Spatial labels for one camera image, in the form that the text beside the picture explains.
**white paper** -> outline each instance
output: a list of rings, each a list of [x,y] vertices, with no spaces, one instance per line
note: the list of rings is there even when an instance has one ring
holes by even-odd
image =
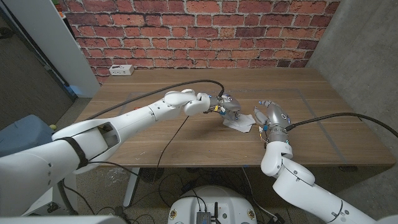
[[[234,121],[229,121],[227,119],[224,119],[223,124],[229,128],[233,128],[235,130],[241,131],[243,133],[247,133],[250,131],[251,126],[255,124],[256,121],[253,119],[253,116],[251,114],[245,115],[245,114],[240,114],[238,119]]]

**robotic hand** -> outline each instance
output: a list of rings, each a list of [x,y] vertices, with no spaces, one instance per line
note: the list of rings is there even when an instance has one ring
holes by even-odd
[[[290,118],[272,101],[260,101],[267,107],[267,116],[254,108],[255,120],[268,131],[266,153],[261,161],[265,175],[277,180],[272,186],[285,201],[304,209],[326,223],[371,224],[376,221],[336,195],[315,184],[314,175],[304,166],[290,160],[293,158],[285,130]]]
[[[22,215],[68,174],[94,169],[99,164],[89,162],[107,161],[127,139],[156,122],[176,118],[181,110],[191,116],[220,106],[225,114],[237,113],[240,107],[228,97],[170,91],[148,106],[73,124],[57,131],[53,142],[0,158],[0,216]]]

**red brick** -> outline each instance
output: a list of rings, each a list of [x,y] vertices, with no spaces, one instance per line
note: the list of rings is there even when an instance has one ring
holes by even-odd
[[[217,53],[217,59],[230,59],[231,51],[230,50],[220,50]]]
[[[70,2],[67,2],[67,3],[69,5],[69,9],[70,9],[71,12],[84,12],[85,11],[83,6],[80,3],[78,3],[78,2],[70,1]]]
[[[112,15],[112,19],[115,25],[143,26],[145,24],[143,15],[115,14]]]
[[[125,47],[150,47],[149,39],[146,38],[134,38],[134,39],[124,39]]]
[[[98,25],[112,25],[111,16],[108,14],[95,14],[95,19],[97,20]]]
[[[330,2],[325,9],[325,14],[334,14],[340,2]]]
[[[81,26],[81,27],[79,27],[79,31],[80,31],[81,35],[84,37],[95,36],[94,30],[90,26]]]
[[[250,67],[251,68],[275,67],[276,63],[277,63],[276,60],[270,60],[270,59],[251,60]]]
[[[233,68],[235,61],[233,60],[210,60],[209,67],[212,68]]]
[[[238,5],[237,2],[223,1],[222,11],[225,13],[234,13],[236,12],[237,5]]]
[[[318,45],[318,41],[313,40],[301,40],[298,44],[298,49],[315,50]]]
[[[92,13],[67,13],[66,17],[70,24],[97,25],[97,20]]]
[[[315,29],[302,29],[302,28],[284,28],[282,31],[282,37],[295,37],[304,38],[312,37]]]
[[[209,49],[211,47],[211,41],[205,39],[198,39],[199,49]]]
[[[169,1],[169,12],[184,12],[183,1]]]
[[[152,58],[171,58],[173,57],[172,50],[148,49],[147,56]]]
[[[310,59],[310,57],[312,56],[312,54],[313,54],[313,51],[308,51],[308,52],[305,53],[304,58],[305,58],[305,59]]]
[[[109,72],[109,68],[108,67],[106,67],[106,68],[104,68],[104,67],[97,67],[97,74],[98,75],[110,75],[111,73]]]
[[[175,60],[168,60],[170,67],[177,67],[177,68],[192,68],[193,62],[192,59],[175,59]]]
[[[267,14],[261,17],[260,25],[289,26],[293,21],[293,15],[289,14]]]
[[[267,29],[266,37],[279,37],[281,30],[280,27],[270,27]]]
[[[144,49],[134,49],[132,50],[132,54],[135,58],[143,58],[147,56]]]
[[[206,60],[195,60],[195,68],[206,68],[207,61]]]
[[[76,27],[74,27],[74,26],[71,26],[71,28],[72,28],[72,32],[73,32],[73,34],[75,35],[75,37],[78,37],[78,36],[80,36],[80,33],[79,33],[79,31],[77,30],[77,28],[76,28]]]
[[[186,32],[187,31],[185,30],[185,28],[182,28],[182,27],[173,27],[172,28],[173,37],[184,37]]]
[[[317,32],[315,33],[314,38],[321,39],[323,36],[323,33],[325,32],[326,29],[318,29]]]
[[[105,40],[101,38],[76,38],[80,47],[106,47]]]
[[[117,0],[116,5],[118,6],[119,12],[133,12],[131,2],[128,0]]]
[[[125,58],[112,58],[113,65],[127,65]]]
[[[307,64],[308,60],[294,60],[290,65],[291,68],[303,68]]]
[[[258,26],[260,21],[260,16],[248,15],[244,19],[245,26]]]
[[[170,37],[170,29],[167,27],[143,27],[141,34],[146,37]]]
[[[324,1],[292,1],[289,12],[322,13],[326,6]]]
[[[134,67],[153,67],[154,62],[149,58],[133,58],[127,59],[127,64]]]
[[[134,1],[137,12],[167,12],[167,1]]]
[[[132,57],[129,49],[104,49],[105,57]]]
[[[122,37],[123,28],[120,27],[94,27],[95,34],[100,37]]]
[[[233,50],[232,58],[256,58],[259,55],[258,50]]]
[[[114,12],[116,5],[112,0],[83,0],[87,12]]]
[[[299,45],[299,41],[298,40],[286,40],[285,41],[285,46],[287,48],[297,48],[297,46]]]
[[[188,15],[164,15],[163,25],[171,26],[192,26],[195,23],[195,16]]]
[[[139,37],[139,28],[138,27],[126,27],[124,28],[124,31],[126,32],[126,35],[128,37]]]
[[[92,57],[104,57],[104,54],[100,49],[88,49],[88,52]]]
[[[236,28],[236,37],[262,37],[266,32],[265,27]]]
[[[273,54],[273,50],[262,50],[260,52],[260,58],[271,58]]]
[[[218,31],[214,28],[201,28],[201,27],[189,27],[188,28],[189,37],[217,37]]]
[[[167,67],[167,60],[166,59],[155,59],[155,66],[156,67]]]
[[[84,54],[86,57],[90,57],[90,55],[89,55],[87,49],[83,49],[83,48],[82,48],[81,51],[83,52],[83,54]]]
[[[188,56],[190,58],[215,58],[216,52],[215,50],[190,50]]]
[[[239,40],[212,40],[212,49],[236,49],[239,48]]]
[[[160,16],[146,16],[145,22],[148,26],[161,26]]]
[[[152,45],[156,48],[166,48],[167,40],[166,39],[152,39]]]
[[[241,1],[238,12],[270,12],[271,7],[270,1]]]
[[[187,50],[175,50],[174,51],[175,58],[186,58],[187,57]]]
[[[275,52],[275,58],[304,58],[305,52],[297,50],[278,50]]]
[[[220,7],[215,1],[187,1],[188,12],[220,12]]]
[[[289,7],[289,2],[279,1],[275,2],[272,12],[286,12]]]
[[[248,68],[249,60],[238,60],[236,62],[236,68]]]
[[[211,26],[211,16],[198,15],[197,24],[198,26]]]
[[[216,26],[238,26],[243,25],[244,17],[240,15],[213,16],[213,25]]]
[[[110,58],[88,58],[88,63],[91,66],[107,66],[112,65],[112,61]]]
[[[220,37],[234,37],[235,29],[234,28],[221,28]]]
[[[279,68],[288,68],[290,65],[291,61],[290,60],[278,60],[278,64],[276,67]]]
[[[254,42],[252,39],[242,39],[241,47],[242,48],[252,48],[254,46]]]
[[[313,16],[310,26],[327,27],[331,21],[331,16]]]
[[[310,21],[311,21],[310,16],[297,15],[296,20],[294,21],[294,25],[307,27],[310,25]]]
[[[268,49],[278,49],[282,47],[284,40],[280,39],[261,39],[257,40],[256,47],[268,48]]]
[[[169,47],[178,49],[195,48],[195,40],[170,39]]]

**wooden table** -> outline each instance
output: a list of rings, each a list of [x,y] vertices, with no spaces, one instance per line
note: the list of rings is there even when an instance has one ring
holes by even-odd
[[[314,69],[203,69],[136,70],[130,77],[109,77],[77,121],[105,108],[149,91],[180,82],[212,79],[225,86],[237,99],[243,114],[254,106],[266,112],[259,100],[281,105],[293,123],[338,112],[353,112],[339,94]],[[197,83],[192,88],[216,95],[218,85]],[[164,93],[135,101],[100,118],[117,116],[161,99]],[[126,141],[109,160],[125,166],[155,167],[167,143],[186,116],[157,123]],[[376,135],[359,119],[339,117],[299,126],[289,132],[294,160],[305,166],[391,166],[396,160]],[[240,133],[223,125],[217,113],[188,118],[165,149],[160,167],[241,167],[259,166],[265,149],[258,126]]]

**brick wall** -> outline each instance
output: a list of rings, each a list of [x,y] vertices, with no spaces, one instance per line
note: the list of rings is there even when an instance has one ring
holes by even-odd
[[[136,68],[304,67],[338,1],[63,0],[99,82]]]

